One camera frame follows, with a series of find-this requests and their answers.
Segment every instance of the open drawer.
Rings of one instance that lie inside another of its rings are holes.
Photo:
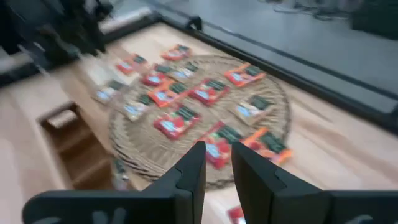
[[[114,157],[106,152],[74,103],[55,108],[39,119],[67,187],[114,190]]]

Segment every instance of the green label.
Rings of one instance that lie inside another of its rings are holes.
[[[214,79],[207,81],[206,86],[213,87],[217,91],[224,90],[224,88],[225,88],[224,83],[219,82]]]
[[[285,146],[270,132],[265,133],[260,137],[260,141],[264,143],[268,149],[274,153],[280,153],[285,149]]]
[[[137,101],[142,103],[143,105],[147,105],[147,106],[154,102],[153,99],[150,96],[148,96],[147,94],[142,94],[142,95],[138,96]]]
[[[264,98],[259,95],[253,95],[250,97],[249,100],[250,104],[258,108],[259,110],[264,110],[266,109],[270,103]]]
[[[122,83],[119,83],[116,80],[112,80],[108,83],[108,86],[114,90],[120,90],[124,85]]]
[[[175,114],[181,116],[184,119],[184,121],[190,121],[197,115],[193,110],[187,108],[184,105],[180,106],[180,108],[175,112]]]
[[[251,76],[256,76],[257,74],[261,73],[260,68],[256,66],[250,65],[245,69],[246,73]]]
[[[242,135],[240,135],[237,131],[235,131],[228,125],[224,125],[219,130],[217,130],[217,135],[219,137],[225,138],[228,141],[228,144],[232,144],[233,142],[242,139]]]
[[[136,63],[142,63],[142,62],[145,62],[145,59],[144,59],[143,57],[137,55],[137,56],[134,58],[134,62],[136,62]]]
[[[188,63],[185,65],[185,68],[188,69],[188,70],[191,71],[191,72],[195,72],[195,71],[198,70],[198,67],[192,65],[190,62],[188,62]]]
[[[180,51],[187,51],[189,48],[187,46],[179,45],[177,49]]]
[[[155,67],[156,72],[168,73],[172,70],[169,66],[158,65]]]
[[[184,92],[186,89],[187,87],[182,83],[173,83],[170,85],[170,90],[176,94],[180,94]]]

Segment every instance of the cable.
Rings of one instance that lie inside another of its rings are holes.
[[[348,19],[349,14],[347,12],[341,12],[336,10],[335,12],[326,12],[322,9],[321,4],[317,4],[315,2],[310,2],[310,0],[307,0],[307,6],[304,4],[298,2],[298,0],[295,1],[295,4],[293,8],[287,8],[280,6],[280,4],[274,4],[272,9],[274,12],[278,13],[284,13],[284,14],[305,14],[305,15],[311,15],[313,16],[314,19],[319,20],[319,21],[332,21],[334,19]]]

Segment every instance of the red snack packet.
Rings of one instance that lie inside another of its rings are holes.
[[[229,219],[233,224],[246,224],[242,207],[238,206],[227,211]]]
[[[162,131],[169,139],[177,140],[200,120],[200,115],[190,108],[177,103],[172,112],[154,122],[155,128]]]
[[[159,107],[167,106],[174,101],[185,97],[187,94],[187,87],[184,84],[173,80],[169,80],[161,84],[148,93]]]
[[[141,82],[149,86],[159,86],[167,80],[166,74],[171,71],[172,68],[168,66],[155,64],[152,69],[141,79]]]
[[[292,156],[292,151],[267,128],[258,129],[242,143],[277,165]]]
[[[116,68],[123,74],[130,76],[133,72],[141,72],[147,65],[147,60],[138,54],[132,54],[130,58],[123,60],[116,65]]]
[[[198,86],[192,89],[189,96],[210,106],[229,91],[229,87],[212,78],[203,80]]]
[[[192,54],[191,48],[177,44],[170,50],[164,52],[162,54],[162,58],[166,60],[181,60],[183,58],[191,56],[191,54]]]
[[[227,71],[224,76],[234,83],[236,86],[241,87],[265,77],[265,73],[249,63],[245,63],[237,69]]]
[[[242,139],[233,128],[219,121],[198,141],[206,143],[206,159],[215,169],[221,169],[231,156],[231,144]]]

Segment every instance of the metal frame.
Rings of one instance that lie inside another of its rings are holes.
[[[141,29],[144,29],[146,27],[152,26],[160,22],[167,24],[168,26],[173,27],[174,29],[177,29],[180,32],[183,32],[184,34],[196,38],[208,45],[220,49],[221,51],[224,51],[233,57],[249,62],[293,86],[296,86],[321,99],[328,101],[331,104],[343,108],[344,110],[356,116],[359,116],[363,119],[366,119],[394,134],[398,134],[398,104],[396,108],[390,113],[383,113],[381,111],[376,110],[375,108],[372,108],[368,105],[365,105],[356,100],[348,98],[347,96],[344,96],[338,92],[325,88],[324,86],[321,86],[315,82],[307,80],[301,77],[300,75],[297,75],[294,72],[288,71],[278,65],[260,59],[255,55],[252,55],[241,49],[233,47],[232,45],[217,40],[216,38],[206,35],[205,33],[202,32],[202,22],[199,17],[191,17],[187,19],[186,23],[182,24],[180,22],[172,21],[171,19],[162,16],[157,12],[154,12],[153,14],[144,16],[138,21],[134,21],[122,28],[114,30],[108,34],[105,34],[104,41],[106,44],[108,44],[110,42],[120,39],[121,37],[140,31]],[[34,74],[38,72],[37,69],[32,70],[31,65],[28,65],[26,67],[24,68],[23,71],[24,74],[23,77],[28,77],[29,73]]]

